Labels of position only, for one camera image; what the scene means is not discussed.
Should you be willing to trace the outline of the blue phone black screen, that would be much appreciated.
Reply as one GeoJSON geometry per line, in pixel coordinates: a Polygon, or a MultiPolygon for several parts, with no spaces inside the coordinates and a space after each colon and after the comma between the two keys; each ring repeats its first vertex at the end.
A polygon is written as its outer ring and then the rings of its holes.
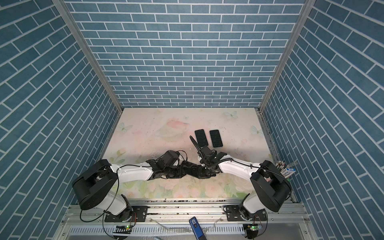
{"type": "Polygon", "coordinates": [[[203,147],[207,147],[209,145],[204,129],[196,130],[195,136],[196,136],[196,140],[197,140],[199,147],[203,148],[203,147]]]}

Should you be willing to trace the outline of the white phone black screen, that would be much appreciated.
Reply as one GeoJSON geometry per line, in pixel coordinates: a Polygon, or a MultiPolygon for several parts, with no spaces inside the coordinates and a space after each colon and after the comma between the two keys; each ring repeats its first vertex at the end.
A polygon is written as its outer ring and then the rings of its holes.
{"type": "Polygon", "coordinates": [[[210,130],[210,137],[214,148],[222,148],[224,146],[219,130],[210,130]]]}

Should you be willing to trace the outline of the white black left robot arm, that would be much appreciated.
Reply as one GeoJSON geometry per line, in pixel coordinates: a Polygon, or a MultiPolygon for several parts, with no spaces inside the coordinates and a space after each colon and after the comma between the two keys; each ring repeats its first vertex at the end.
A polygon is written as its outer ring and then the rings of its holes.
{"type": "Polygon", "coordinates": [[[186,175],[182,167],[185,160],[179,151],[172,150],[142,164],[116,165],[103,159],[77,177],[72,187],[81,210],[98,208],[114,216],[124,215],[131,206],[118,189],[112,191],[113,187],[134,181],[182,178],[186,175]]]}

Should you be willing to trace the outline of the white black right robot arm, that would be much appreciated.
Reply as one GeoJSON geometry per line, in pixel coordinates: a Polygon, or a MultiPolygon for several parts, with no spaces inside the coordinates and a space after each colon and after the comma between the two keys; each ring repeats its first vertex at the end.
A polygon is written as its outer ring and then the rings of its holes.
{"type": "Polygon", "coordinates": [[[196,147],[200,159],[198,178],[214,174],[231,174],[252,183],[255,193],[247,195],[239,205],[239,213],[245,219],[253,218],[258,211],[268,209],[277,213],[283,203],[291,197],[292,186],[276,166],[265,160],[250,163],[235,159],[226,153],[218,153],[207,146],[196,147]]]}

